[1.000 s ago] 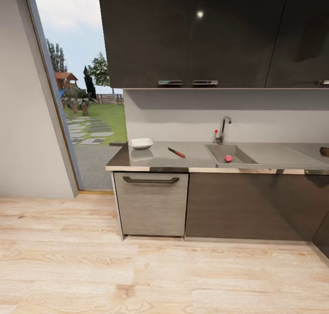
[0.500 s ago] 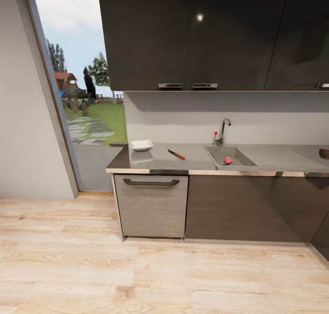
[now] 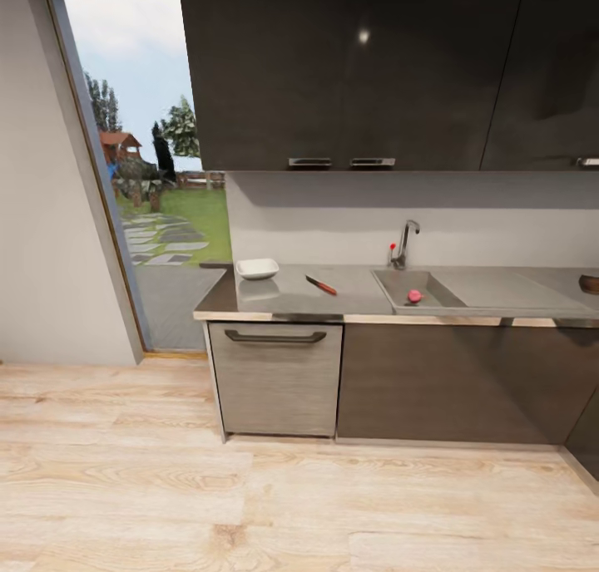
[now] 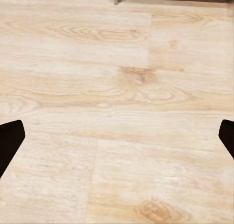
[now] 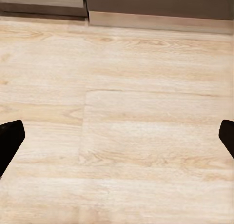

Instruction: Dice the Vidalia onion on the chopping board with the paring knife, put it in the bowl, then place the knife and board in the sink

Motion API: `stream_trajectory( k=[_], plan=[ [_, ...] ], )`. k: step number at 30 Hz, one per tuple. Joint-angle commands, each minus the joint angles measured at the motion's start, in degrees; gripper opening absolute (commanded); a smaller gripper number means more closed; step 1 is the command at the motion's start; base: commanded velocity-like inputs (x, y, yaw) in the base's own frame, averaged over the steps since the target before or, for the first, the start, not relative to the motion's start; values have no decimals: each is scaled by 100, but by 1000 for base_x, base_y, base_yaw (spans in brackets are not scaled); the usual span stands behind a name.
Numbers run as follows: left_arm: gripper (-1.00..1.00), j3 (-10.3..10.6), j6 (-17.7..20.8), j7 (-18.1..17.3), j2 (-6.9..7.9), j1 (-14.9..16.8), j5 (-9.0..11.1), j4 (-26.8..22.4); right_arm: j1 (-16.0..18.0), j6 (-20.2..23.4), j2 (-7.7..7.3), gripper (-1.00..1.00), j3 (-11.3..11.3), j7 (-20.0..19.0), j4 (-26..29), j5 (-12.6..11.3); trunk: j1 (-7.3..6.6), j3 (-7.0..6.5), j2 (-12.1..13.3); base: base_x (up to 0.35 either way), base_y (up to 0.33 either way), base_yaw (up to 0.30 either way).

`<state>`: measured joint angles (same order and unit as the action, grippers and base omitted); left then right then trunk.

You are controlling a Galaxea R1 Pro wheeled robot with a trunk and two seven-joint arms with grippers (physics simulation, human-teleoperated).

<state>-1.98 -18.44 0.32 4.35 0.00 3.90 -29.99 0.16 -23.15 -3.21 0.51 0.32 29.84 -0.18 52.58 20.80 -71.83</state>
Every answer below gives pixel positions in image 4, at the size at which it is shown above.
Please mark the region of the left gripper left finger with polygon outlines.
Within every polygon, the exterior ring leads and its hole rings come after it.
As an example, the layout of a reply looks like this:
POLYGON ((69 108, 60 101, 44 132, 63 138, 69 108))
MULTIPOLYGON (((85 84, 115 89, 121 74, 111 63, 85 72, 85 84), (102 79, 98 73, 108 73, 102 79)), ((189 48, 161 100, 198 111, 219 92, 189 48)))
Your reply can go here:
POLYGON ((25 139, 22 120, 0 125, 0 178, 25 139))

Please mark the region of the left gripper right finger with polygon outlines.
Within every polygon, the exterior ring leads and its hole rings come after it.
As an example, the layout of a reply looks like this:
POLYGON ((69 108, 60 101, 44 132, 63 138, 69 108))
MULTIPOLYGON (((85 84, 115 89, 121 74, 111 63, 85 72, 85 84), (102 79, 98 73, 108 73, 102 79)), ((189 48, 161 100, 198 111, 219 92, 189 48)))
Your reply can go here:
POLYGON ((234 122, 222 120, 218 137, 234 159, 234 122))

